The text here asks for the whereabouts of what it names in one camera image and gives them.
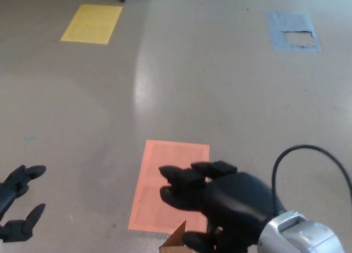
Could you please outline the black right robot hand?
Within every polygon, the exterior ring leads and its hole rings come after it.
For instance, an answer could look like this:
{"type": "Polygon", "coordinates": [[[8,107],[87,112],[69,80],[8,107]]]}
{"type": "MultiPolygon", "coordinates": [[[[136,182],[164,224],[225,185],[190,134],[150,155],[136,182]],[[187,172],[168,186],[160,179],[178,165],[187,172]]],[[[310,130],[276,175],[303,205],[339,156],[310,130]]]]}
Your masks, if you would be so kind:
{"type": "Polygon", "coordinates": [[[159,172],[168,182],[159,191],[166,204],[207,218],[206,232],[181,237],[196,252],[247,252],[265,225],[286,211],[280,199],[272,201],[262,180],[224,161],[196,162],[187,169],[166,165],[159,172]]]}

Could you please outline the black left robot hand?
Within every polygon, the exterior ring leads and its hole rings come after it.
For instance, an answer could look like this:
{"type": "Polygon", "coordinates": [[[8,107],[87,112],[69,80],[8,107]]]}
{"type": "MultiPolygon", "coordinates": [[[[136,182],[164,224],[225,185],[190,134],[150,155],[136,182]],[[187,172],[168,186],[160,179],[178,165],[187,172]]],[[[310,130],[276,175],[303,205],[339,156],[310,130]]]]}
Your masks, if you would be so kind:
{"type": "MultiPolygon", "coordinates": [[[[5,181],[1,182],[1,218],[11,207],[13,202],[22,197],[29,189],[28,183],[46,171],[46,166],[38,165],[26,167],[21,165],[12,171],[5,181]]],[[[1,242],[16,243],[29,240],[33,236],[33,229],[41,218],[46,205],[37,205],[25,219],[10,220],[1,226],[1,242]]]]}

